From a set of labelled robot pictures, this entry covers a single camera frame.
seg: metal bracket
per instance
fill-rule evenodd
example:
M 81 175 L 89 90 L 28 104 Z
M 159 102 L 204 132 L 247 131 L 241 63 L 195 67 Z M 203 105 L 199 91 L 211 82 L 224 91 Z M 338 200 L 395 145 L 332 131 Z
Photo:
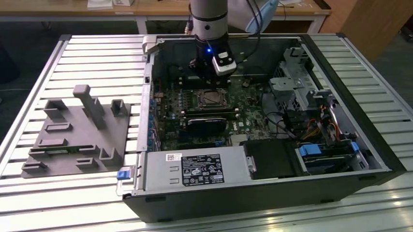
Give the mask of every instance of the metal bracket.
M 159 44 L 161 44 L 164 41 L 157 42 L 157 36 L 156 35 L 147 35 L 143 37 L 141 41 L 141 49 L 143 49 L 143 54 L 149 54 L 159 49 Z

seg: gray cylinder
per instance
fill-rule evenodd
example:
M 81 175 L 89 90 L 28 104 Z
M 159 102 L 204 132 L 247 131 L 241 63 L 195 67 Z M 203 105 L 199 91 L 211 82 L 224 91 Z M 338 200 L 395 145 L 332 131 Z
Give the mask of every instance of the gray cylinder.
M 191 0 L 189 4 L 195 35 L 201 40 L 220 38 L 227 33 L 227 1 Z

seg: metal slotted table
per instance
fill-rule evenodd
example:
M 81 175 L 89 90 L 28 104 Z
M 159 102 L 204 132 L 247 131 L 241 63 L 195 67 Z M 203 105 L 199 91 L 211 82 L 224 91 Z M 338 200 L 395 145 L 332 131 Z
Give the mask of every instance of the metal slotted table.
M 362 189 L 339 202 L 145 224 L 116 195 L 116 172 L 20 178 L 48 99 L 72 97 L 77 84 L 92 87 L 101 104 L 131 103 L 124 165 L 136 161 L 140 93 L 145 62 L 141 35 L 72 36 L 58 41 L 28 100 L 0 146 L 0 231 L 376 231 L 413 226 L 413 113 L 346 38 L 312 35 L 355 100 L 395 152 L 407 173 Z M 327 84 L 315 70 L 324 88 Z M 125 190 L 132 183 L 124 184 Z

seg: warning label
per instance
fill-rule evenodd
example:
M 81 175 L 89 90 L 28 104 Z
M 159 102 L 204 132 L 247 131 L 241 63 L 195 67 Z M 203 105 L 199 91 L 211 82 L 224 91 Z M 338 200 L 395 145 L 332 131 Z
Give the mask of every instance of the warning label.
M 224 182 L 219 154 L 180 158 L 184 186 L 209 185 Z

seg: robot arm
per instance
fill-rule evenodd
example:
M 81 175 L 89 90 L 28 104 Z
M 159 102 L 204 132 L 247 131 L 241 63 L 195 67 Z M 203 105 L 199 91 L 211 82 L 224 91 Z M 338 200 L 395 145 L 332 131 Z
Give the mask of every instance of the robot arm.
M 276 4 L 278 0 L 189 0 L 196 40 L 196 59 L 189 68 L 201 73 L 205 80 L 217 83 L 219 77 L 231 75 L 236 69 L 227 43 L 227 25 L 249 33 L 263 31 L 274 16 Z

